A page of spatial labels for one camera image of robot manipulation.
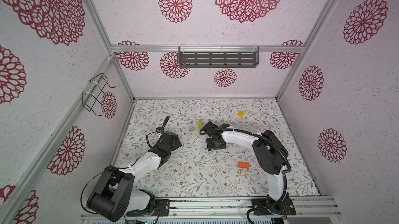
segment green block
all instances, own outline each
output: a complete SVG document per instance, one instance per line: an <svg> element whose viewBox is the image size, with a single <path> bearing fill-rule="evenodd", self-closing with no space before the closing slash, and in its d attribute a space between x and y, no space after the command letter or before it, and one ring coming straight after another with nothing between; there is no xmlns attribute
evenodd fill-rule
<svg viewBox="0 0 399 224"><path fill-rule="evenodd" d="M198 121L198 129L199 130L202 129L202 125L203 125L203 121L202 120Z"/></svg>

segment orange block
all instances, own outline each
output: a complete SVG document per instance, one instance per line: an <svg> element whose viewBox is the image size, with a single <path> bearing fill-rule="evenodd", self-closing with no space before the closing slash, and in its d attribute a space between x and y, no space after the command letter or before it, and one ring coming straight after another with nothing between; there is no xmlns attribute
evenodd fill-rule
<svg viewBox="0 0 399 224"><path fill-rule="evenodd" d="M249 169L249 163L247 162L238 162L237 165L239 168L245 168L245 169Z"/></svg>

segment floral tablecloth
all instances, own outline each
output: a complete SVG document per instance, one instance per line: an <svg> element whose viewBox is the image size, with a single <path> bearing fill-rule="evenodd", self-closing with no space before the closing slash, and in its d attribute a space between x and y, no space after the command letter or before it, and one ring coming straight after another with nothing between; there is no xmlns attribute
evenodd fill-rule
<svg viewBox="0 0 399 224"><path fill-rule="evenodd" d="M238 117L238 112L245 112ZM290 195L319 195L312 177L292 138L280 108L272 99L175 99L138 100L122 143L116 166L134 162L148 150L146 134L162 125L170 115L166 131L179 136L182 147L169 161L134 182L133 190L146 189L157 197L266 196L267 175L255 153L235 144L208 151L207 136L199 135L198 121L227 123L251 132L271 130L286 147L292 171L287 176ZM150 134L153 145L158 136ZM245 176L238 174L237 162L249 162Z"/></svg>

